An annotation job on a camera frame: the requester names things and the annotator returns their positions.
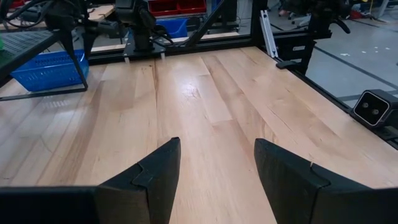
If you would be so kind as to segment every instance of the wood grain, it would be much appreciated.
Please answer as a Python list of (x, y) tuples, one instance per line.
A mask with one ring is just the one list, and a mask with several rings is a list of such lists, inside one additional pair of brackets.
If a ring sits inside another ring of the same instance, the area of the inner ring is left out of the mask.
[[(171, 223), (275, 223), (265, 138), (370, 187), (398, 152), (255, 47), (90, 68), (85, 93), (0, 103), (0, 185), (99, 184), (179, 136)], [(1, 94), (22, 92), (10, 82)]]

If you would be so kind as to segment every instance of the wire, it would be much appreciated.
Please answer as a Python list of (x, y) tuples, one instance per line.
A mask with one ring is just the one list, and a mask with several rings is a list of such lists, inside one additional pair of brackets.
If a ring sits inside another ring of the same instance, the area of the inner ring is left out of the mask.
[(297, 29), (301, 29), (301, 28), (304, 28), (304, 27), (308, 27), (308, 25), (297, 26), (297, 27), (294, 27), (291, 30), (297, 30)]
[[(54, 1), (54, 0), (33, 0), (31, 2), (28, 2), (21, 8), (19, 8), (17, 11), (13, 12), (10, 16), (7, 16), (7, 13), (9, 12), (9, 2), (10, 1), (12, 2), (12, 0), (3, 0), (3, 1), (4, 2), (1, 3), (1, 7), (0, 7), (0, 19), (2, 19), (3, 21), (7, 22), (8, 24), (10, 24), (16, 28), (22, 28), (22, 29), (31, 28), (31, 27), (34, 27), (34, 26), (40, 24), (41, 22), (43, 22), (44, 17), (47, 15), (50, 8), (53, 6), (53, 4), (56, 3), (56, 1)], [(81, 15), (80, 9), (74, 3), (70, 2), (69, 0), (63, 0), (63, 2), (71, 5), (74, 9), (77, 10), (79, 19), (85, 19)], [(11, 22), (13, 19), (17, 19), (23, 12), (28, 10), (30, 7), (36, 6), (38, 4), (44, 4), (44, 5), (42, 6), (42, 8), (40, 10), (41, 11), (40, 17), (37, 19), (36, 22), (34, 22), (33, 24), (30, 24), (30, 25), (23, 25), (23, 24), (26, 24), (25, 22), (21, 22), (20, 25), (13, 24)]]
[(241, 20), (241, 18), (240, 18), (239, 16), (236, 16), (236, 18), (238, 18), (238, 19), (239, 19), (239, 27), (241, 27), (241, 23), (242, 23), (242, 20)]
[(373, 0), (371, 1), (371, 8), (369, 9), (369, 14), (372, 16)]
[[(389, 11), (388, 15), (389, 15), (392, 19), (397, 20), (398, 18), (396, 18), (396, 17), (394, 18), (394, 17), (391, 15), (391, 12), (392, 12), (392, 11)], [(378, 24), (384, 24), (384, 25), (386, 25), (386, 24), (389, 24), (389, 25), (391, 25), (391, 24), (398, 24), (398, 21), (384, 21), (384, 20), (378, 19), (378, 18), (372, 16), (372, 14), (371, 14), (370, 12), (369, 12), (369, 15), (370, 15), (370, 20), (372, 20), (373, 22), (378, 23)]]
[(156, 35), (158, 35), (158, 36), (160, 36), (160, 37), (163, 37), (163, 38), (165, 38), (166, 40), (168, 40), (168, 41), (170, 42), (171, 45), (174, 45), (174, 41), (173, 41), (170, 37), (167, 37), (167, 35), (161, 34), (161, 33), (157, 32), (156, 30), (152, 30), (152, 32), (153, 32), (154, 34), (156, 34)]
[(17, 27), (17, 28), (31, 28), (31, 27), (33, 27), (33, 26), (36, 26), (37, 24), (40, 24), (40, 23), (44, 20), (44, 16), (48, 13), (48, 11), (50, 10), (50, 7), (52, 6), (53, 3), (54, 3), (54, 1), (47, 1), (47, 2), (45, 3), (45, 5), (43, 6), (42, 13), (41, 13), (40, 17), (37, 19), (36, 22), (34, 22), (34, 23), (31, 24), (31, 25), (28, 25), (28, 26), (19, 26), (19, 25), (17, 25), (17, 24), (13, 24), (13, 23), (12, 23), (11, 21), (9, 21), (9, 20), (6, 20), (6, 22), (7, 22), (8, 24), (14, 26), (14, 27)]
[(157, 45), (159, 45), (159, 46), (161, 46), (161, 47), (169, 47), (169, 46), (167, 46), (167, 45), (165, 45), (165, 44), (161, 44), (160, 42), (158, 42), (158, 41), (156, 41), (156, 40), (154, 40), (154, 39), (152, 39), (152, 40), (150, 40), (152, 43), (154, 43), (154, 44), (157, 44)]
[(63, 47), (63, 45), (62, 45), (62, 43), (61, 43), (60, 41), (58, 41), (58, 44), (61, 46), (61, 48), (62, 48), (63, 50), (65, 50), (65, 48)]

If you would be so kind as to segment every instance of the black metal frame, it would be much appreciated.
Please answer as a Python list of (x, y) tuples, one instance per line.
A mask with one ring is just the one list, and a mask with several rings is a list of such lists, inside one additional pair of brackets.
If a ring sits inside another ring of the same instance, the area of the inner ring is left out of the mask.
[[(24, 52), (18, 57), (18, 60), (14, 60), (6, 65), (6, 67), (2, 68), (2, 75), (6, 75), (4, 77), (4, 80), (1, 82), (1, 86), (5, 85), (7, 82), (9, 82), (12, 77), (8, 75), (8, 73), (12, 72), (13, 70), (19, 68), (21, 65), (25, 64), (27, 61), (29, 61), (31, 58), (35, 57), (37, 54), (43, 52), (45, 49), (56, 43), (58, 40), (61, 40), (64, 42), (65, 40), (65, 34), (61, 33), (60, 31), (54, 32), (53, 35), (48, 38), (47, 40), (44, 40), (40, 44), (37, 44), (36, 46), (32, 47), (30, 51)], [(86, 82), (86, 79), (84, 78), (83, 72), (78, 64), (77, 58), (72, 55), (71, 56), (73, 63), (76, 66), (77, 72), (80, 76), (81, 82), (83, 84), (83, 88), (74, 88), (70, 90), (55, 90), (55, 91), (43, 91), (43, 92), (38, 92), (38, 93), (28, 93), (24, 95), (15, 95), (15, 96), (2, 96), (0, 97), (0, 101), (9, 101), (9, 100), (20, 100), (20, 99), (27, 99), (27, 98), (34, 98), (34, 97), (41, 97), (41, 96), (53, 96), (53, 95), (62, 95), (62, 94), (67, 94), (67, 93), (79, 93), (86, 91), (88, 89), (88, 84)]]
[[(167, 48), (165, 51), (166, 55), (179, 55), (179, 54), (190, 54), (196, 52), (206, 52), (211, 50), (224, 50), (224, 49), (233, 49), (240, 47), (258, 47), (260, 50), (266, 52), (264, 46), (264, 38), (262, 35), (261, 23), (260, 23), (260, 15), (261, 10), (267, 9), (267, 1), (263, 0), (253, 0), (252, 1), (252, 18), (251, 18), (251, 33), (249, 35), (239, 35), (239, 36), (231, 36), (231, 37), (220, 37), (214, 39), (203, 39), (200, 40), (193, 47), (179, 47), (179, 48)], [(285, 44), (291, 44), (295, 42), (295, 45), (303, 45), (308, 42), (313, 42), (314, 39), (324, 39), (329, 38), (331, 33), (322, 34), (322, 35), (311, 35), (308, 32), (303, 30), (289, 30), (289, 31), (279, 31), (274, 32), (275, 42), (277, 45), (282, 46)], [(92, 52), (89, 57), (90, 65), (100, 65), (106, 63), (113, 62), (123, 62), (124, 49), (111, 49), (111, 50), (102, 50), (97, 52)], [(300, 58), (302, 55), (301, 51), (297, 51), (297, 54), (291, 55), (287, 54), (286, 58), (296, 59)], [(309, 61), (310, 54), (308, 52), (305, 54), (307, 58), (304, 60)], [(160, 57), (159, 54), (154, 54), (146, 57), (134, 58), (134, 59), (147, 59)], [(275, 58), (277, 62), (282, 62), (281, 58)], [(317, 85), (311, 79), (305, 76), (305, 71), (297, 69), (297, 68), (289, 68), (294, 75), (299, 77), (303, 82), (311, 86), (325, 98), (334, 103), (337, 107), (342, 109), (344, 112), (348, 113), (349, 106), (339, 100), (337, 97), (333, 96), (331, 93), (327, 92), (324, 88)]]

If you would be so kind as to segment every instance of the metal bracket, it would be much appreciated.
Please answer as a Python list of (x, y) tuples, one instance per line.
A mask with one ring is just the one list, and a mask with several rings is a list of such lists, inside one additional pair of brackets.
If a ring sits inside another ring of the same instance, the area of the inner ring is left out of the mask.
[(272, 58), (278, 57), (278, 50), (275, 45), (274, 35), (272, 34), (271, 24), (269, 23), (268, 12), (266, 10), (261, 11), (260, 23), (268, 55)]
[(165, 52), (166, 49), (157, 44), (154, 44), (154, 48), (151, 51), (143, 51), (143, 52), (136, 51), (134, 38), (130, 37), (127, 40), (126, 46), (124, 48), (123, 57), (128, 59), (160, 57), (160, 55)]

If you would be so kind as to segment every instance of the metal rack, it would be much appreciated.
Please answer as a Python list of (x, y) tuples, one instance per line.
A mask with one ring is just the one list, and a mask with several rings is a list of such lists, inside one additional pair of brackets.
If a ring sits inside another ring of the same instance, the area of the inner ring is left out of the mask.
[[(19, 68), (30, 59), (34, 58), (45, 49), (55, 44), (62, 38), (62, 34), (50, 31), (30, 31), (30, 32), (12, 32), (1, 34), (4, 44), (3, 50), (0, 50), (0, 80), (9, 81), (9, 74)], [(40, 96), (61, 95), (66, 93), (77, 93), (87, 90), (87, 82), (82, 79), (83, 88), (71, 90), (44, 91), (38, 93), (28, 93), (25, 95), (3, 96), (0, 101), (18, 100), (24, 98), (33, 98)]]

